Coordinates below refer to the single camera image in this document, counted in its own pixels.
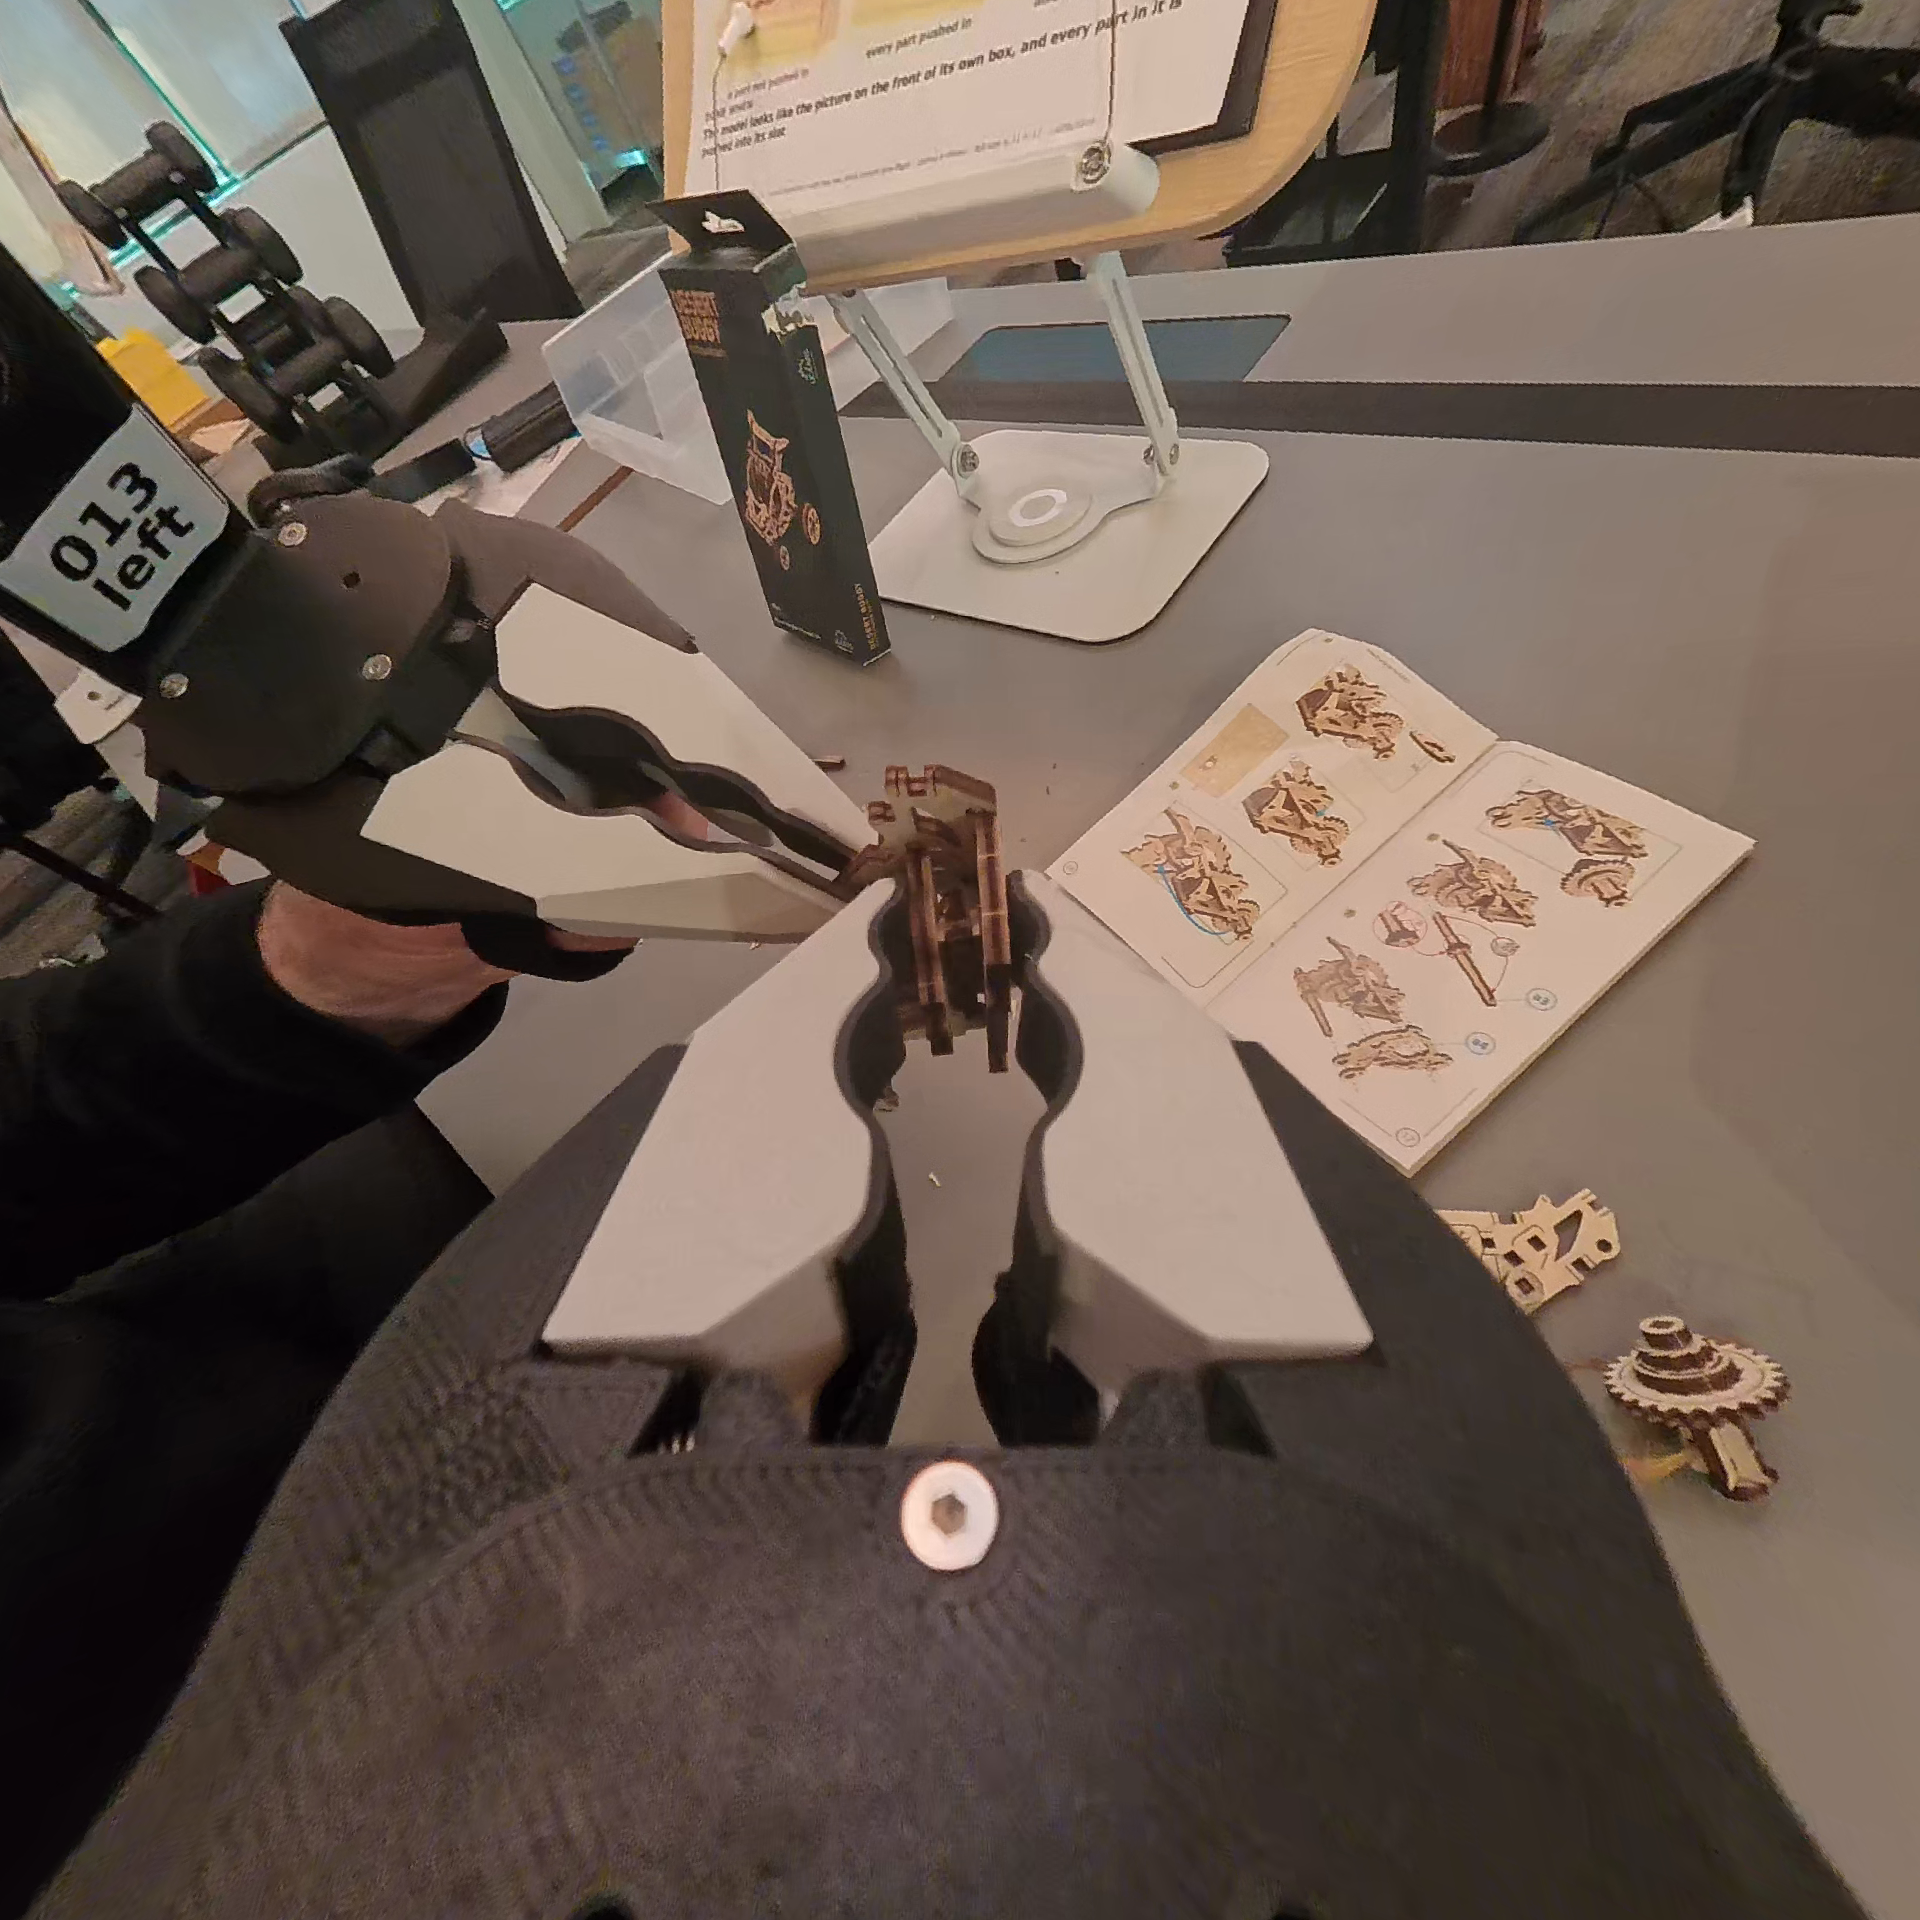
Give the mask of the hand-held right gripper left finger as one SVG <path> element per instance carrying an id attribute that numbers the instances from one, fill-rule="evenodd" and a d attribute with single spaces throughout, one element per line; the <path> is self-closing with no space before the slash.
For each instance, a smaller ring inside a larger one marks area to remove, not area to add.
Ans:
<path id="1" fill-rule="evenodd" d="M 877 1121 L 904 1062 L 866 887 L 675 1056 L 543 1328 L 564 1359 L 756 1375 L 819 1443 L 890 1439 L 917 1350 L 901 1188 Z"/>

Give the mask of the person's left hand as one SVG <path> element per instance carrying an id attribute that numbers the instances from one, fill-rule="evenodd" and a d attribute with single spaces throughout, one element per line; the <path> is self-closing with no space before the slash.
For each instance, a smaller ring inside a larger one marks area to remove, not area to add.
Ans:
<path id="1" fill-rule="evenodd" d="M 280 995 L 393 1046 L 424 1042 L 516 979 L 475 953 L 460 925 L 377 922 L 287 880 L 269 885 L 255 945 Z"/>

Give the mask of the white tilted panel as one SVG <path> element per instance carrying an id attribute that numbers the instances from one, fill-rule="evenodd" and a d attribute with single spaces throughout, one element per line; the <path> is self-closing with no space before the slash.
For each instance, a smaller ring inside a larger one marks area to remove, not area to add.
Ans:
<path id="1" fill-rule="evenodd" d="M 693 9 L 661 9 L 670 199 L 709 193 L 682 187 L 679 154 Z M 1054 257 L 1088 263 L 1197 238 L 1254 212 L 1302 171 L 1358 77 L 1378 12 L 1335 3 L 1273 9 L 1258 101 L 1238 136 L 1155 154 L 1100 142 L 827 204 L 771 206 L 751 195 L 795 242 L 814 294 L 990 277 Z"/>

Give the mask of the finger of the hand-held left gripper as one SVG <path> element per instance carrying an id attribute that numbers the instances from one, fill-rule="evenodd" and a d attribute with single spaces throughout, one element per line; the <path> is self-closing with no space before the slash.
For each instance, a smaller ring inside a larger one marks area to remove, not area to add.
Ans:
<path id="1" fill-rule="evenodd" d="M 865 813 L 706 655 L 553 588 L 492 629 L 492 687 L 549 781 L 593 813 L 684 805 L 756 851 L 845 872 Z"/>
<path id="2" fill-rule="evenodd" d="M 594 939 L 802 942 L 846 901 L 772 844 L 649 806 L 583 809 L 507 749 L 456 738 L 387 781 L 362 837 L 532 907 Z"/>

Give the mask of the partly built wooden model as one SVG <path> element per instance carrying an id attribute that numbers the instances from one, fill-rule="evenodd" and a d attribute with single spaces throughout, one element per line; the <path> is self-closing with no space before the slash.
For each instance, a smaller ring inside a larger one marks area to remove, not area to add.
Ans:
<path id="1" fill-rule="evenodd" d="M 982 1035 L 988 1069 L 1006 1074 L 1018 962 L 995 786 L 942 765 L 889 767 L 869 824 L 835 891 L 892 888 L 880 953 L 903 1035 L 936 1056 Z"/>

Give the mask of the clear plastic tray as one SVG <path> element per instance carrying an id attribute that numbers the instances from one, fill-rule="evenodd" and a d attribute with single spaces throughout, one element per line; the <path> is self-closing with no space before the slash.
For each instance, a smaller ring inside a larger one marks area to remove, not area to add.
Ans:
<path id="1" fill-rule="evenodd" d="M 953 320 L 946 278 L 883 287 L 870 299 L 907 352 Z M 827 300 L 806 299 L 802 311 L 820 331 L 833 398 L 846 409 L 880 382 L 880 375 Z M 557 333 L 543 356 L 588 449 L 710 504 L 730 503 L 723 454 L 659 263 Z"/>

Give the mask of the small black device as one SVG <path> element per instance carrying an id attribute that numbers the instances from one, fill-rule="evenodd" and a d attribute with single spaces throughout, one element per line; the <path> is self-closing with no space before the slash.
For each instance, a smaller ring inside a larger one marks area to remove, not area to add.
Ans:
<path id="1" fill-rule="evenodd" d="M 478 462 L 516 472 L 577 436 L 578 424 L 561 386 L 549 382 L 473 429 L 467 444 Z"/>

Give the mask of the black chair frame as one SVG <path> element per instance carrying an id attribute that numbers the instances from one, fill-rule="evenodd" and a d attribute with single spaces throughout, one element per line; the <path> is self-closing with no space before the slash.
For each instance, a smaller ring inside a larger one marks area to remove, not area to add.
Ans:
<path id="1" fill-rule="evenodd" d="M 1831 23 L 1861 14 L 1861 3 L 1781 3 L 1765 56 L 1629 109 L 1596 147 L 1587 177 L 1530 210 L 1510 242 L 1563 241 L 1587 215 L 1595 217 L 1593 235 L 1602 237 L 1633 197 L 1654 209 L 1663 232 L 1675 232 L 1651 182 L 1717 147 L 1727 147 L 1717 209 L 1696 228 L 1749 228 L 1782 141 L 1803 124 L 1861 141 L 1917 142 L 1917 48 L 1826 38 Z"/>

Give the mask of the open instruction booklet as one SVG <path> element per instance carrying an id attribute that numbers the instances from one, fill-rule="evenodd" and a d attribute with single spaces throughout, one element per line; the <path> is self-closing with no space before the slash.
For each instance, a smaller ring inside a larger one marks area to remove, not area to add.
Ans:
<path id="1" fill-rule="evenodd" d="M 1414 1175 L 1752 851 L 1308 630 L 1048 872 Z"/>

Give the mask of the dark green model box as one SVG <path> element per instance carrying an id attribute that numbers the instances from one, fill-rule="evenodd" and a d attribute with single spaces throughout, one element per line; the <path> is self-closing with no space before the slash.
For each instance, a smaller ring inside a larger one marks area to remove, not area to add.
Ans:
<path id="1" fill-rule="evenodd" d="M 805 264 L 748 190 L 654 204 L 661 267 L 772 623 L 857 667 L 892 644 Z"/>

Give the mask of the white printed sheet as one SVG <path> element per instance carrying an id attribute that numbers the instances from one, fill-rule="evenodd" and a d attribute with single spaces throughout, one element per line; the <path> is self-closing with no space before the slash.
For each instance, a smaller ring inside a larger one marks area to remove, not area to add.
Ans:
<path id="1" fill-rule="evenodd" d="M 689 193 L 771 209 L 1248 133 L 1274 5 L 693 5 Z"/>

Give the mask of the yellow box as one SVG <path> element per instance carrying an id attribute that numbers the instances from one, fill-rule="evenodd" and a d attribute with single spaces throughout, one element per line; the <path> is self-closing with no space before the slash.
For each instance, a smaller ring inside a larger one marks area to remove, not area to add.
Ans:
<path id="1" fill-rule="evenodd" d="M 180 434 L 215 405 L 212 395 L 151 333 L 131 329 L 96 342 L 103 362 L 128 386 L 156 423 Z"/>

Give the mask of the wooden gear assembly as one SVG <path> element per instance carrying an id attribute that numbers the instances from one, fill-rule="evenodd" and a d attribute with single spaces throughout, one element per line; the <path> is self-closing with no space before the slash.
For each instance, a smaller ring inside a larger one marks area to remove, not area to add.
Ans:
<path id="1" fill-rule="evenodd" d="M 1779 1482 L 1754 1435 L 1793 1394 L 1786 1369 L 1762 1350 L 1695 1332 L 1678 1314 L 1641 1323 L 1636 1345 L 1608 1363 L 1615 1400 L 1667 1428 L 1682 1428 L 1706 1482 L 1730 1503 L 1767 1501 Z"/>

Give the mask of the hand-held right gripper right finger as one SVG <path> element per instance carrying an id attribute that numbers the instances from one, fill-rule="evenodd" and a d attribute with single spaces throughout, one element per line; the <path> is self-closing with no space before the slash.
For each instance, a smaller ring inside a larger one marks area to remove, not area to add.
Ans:
<path id="1" fill-rule="evenodd" d="M 1347 1363 L 1377 1337 L 1229 1032 L 1044 875 L 1009 880 L 1015 1059 L 1043 1100 L 981 1320 L 1003 1445 L 1091 1445 L 1148 1377 Z"/>

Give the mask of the person's left forearm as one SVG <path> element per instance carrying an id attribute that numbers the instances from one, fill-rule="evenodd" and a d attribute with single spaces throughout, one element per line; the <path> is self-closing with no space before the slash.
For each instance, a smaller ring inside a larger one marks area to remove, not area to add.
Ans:
<path id="1" fill-rule="evenodd" d="M 96 962 L 5 980 L 6 1302 L 203 1228 L 412 1107 L 502 1021 L 511 985 L 410 1046 L 306 1010 L 256 947 L 269 887 L 192 901 Z"/>

